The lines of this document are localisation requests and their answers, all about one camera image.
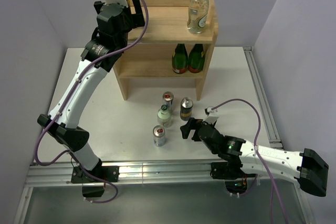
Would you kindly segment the clear bottle green cap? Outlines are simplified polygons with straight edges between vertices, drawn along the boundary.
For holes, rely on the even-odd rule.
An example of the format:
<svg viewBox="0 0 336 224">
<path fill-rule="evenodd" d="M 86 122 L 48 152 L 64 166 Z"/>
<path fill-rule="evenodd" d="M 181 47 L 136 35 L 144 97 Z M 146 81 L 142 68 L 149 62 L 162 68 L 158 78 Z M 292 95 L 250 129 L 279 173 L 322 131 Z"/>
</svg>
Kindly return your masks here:
<svg viewBox="0 0 336 224">
<path fill-rule="evenodd" d="M 190 33 L 199 34 L 205 29 L 209 0 L 190 0 L 187 28 Z"/>
</svg>

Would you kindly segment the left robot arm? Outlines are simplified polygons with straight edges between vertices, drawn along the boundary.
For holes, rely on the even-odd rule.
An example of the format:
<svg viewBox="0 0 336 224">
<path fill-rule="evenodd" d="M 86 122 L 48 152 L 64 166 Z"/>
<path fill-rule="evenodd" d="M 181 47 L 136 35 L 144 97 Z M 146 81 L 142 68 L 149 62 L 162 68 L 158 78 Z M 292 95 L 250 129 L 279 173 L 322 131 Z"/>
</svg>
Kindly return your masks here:
<svg viewBox="0 0 336 224">
<path fill-rule="evenodd" d="M 66 148 L 91 182 L 103 177 L 102 161 L 89 145 L 89 132 L 79 127 L 80 117 L 99 83 L 111 71 L 128 44 L 128 33 L 148 26 L 149 15 L 144 0 L 132 0 L 135 13 L 118 3 L 96 1 L 97 27 L 86 44 L 75 76 L 58 104 L 37 122 Z"/>
</svg>

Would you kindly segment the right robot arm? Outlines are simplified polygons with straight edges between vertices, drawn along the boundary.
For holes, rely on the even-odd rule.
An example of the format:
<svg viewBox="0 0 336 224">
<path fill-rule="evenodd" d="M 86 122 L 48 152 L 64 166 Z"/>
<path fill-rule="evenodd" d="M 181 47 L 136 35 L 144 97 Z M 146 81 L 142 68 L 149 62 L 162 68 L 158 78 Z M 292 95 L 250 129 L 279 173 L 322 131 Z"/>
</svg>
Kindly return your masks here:
<svg viewBox="0 0 336 224">
<path fill-rule="evenodd" d="M 190 118 L 180 127 L 183 139 L 187 139 L 193 131 L 193 141 L 203 142 L 212 154 L 222 159 L 211 164 L 213 179 L 270 176 L 298 182 L 308 194 L 326 196 L 329 166 L 317 152 L 308 148 L 302 152 L 291 152 L 260 145 L 255 147 L 248 140 L 222 135 L 215 128 L 216 122 L 217 119 L 207 122 Z"/>
</svg>

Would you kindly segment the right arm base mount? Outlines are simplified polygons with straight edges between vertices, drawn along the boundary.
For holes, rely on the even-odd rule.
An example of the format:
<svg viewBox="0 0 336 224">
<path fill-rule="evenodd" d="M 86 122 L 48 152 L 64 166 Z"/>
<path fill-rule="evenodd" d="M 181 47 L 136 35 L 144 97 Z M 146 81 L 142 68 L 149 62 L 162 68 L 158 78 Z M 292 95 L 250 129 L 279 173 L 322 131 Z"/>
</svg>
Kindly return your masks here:
<svg viewBox="0 0 336 224">
<path fill-rule="evenodd" d="M 242 171 L 242 165 L 229 162 L 212 162 L 210 176 L 223 180 L 229 195 L 246 195 L 257 185 L 257 175 Z"/>
</svg>

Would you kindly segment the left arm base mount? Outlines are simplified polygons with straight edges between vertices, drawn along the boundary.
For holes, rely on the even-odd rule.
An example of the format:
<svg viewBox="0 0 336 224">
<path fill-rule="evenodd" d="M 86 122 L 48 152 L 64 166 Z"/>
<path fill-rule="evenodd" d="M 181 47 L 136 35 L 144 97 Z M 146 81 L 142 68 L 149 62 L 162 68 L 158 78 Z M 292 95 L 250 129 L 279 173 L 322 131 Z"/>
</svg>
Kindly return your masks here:
<svg viewBox="0 0 336 224">
<path fill-rule="evenodd" d="M 71 184 L 82 185 L 82 195 L 85 200 L 96 204 L 102 204 L 114 200 L 119 190 L 114 183 L 119 179 L 119 166 L 100 166 L 92 171 L 87 171 L 81 166 L 75 166 L 72 170 Z M 99 201 L 105 193 L 107 186 L 113 187 L 115 193 L 110 199 Z"/>
</svg>

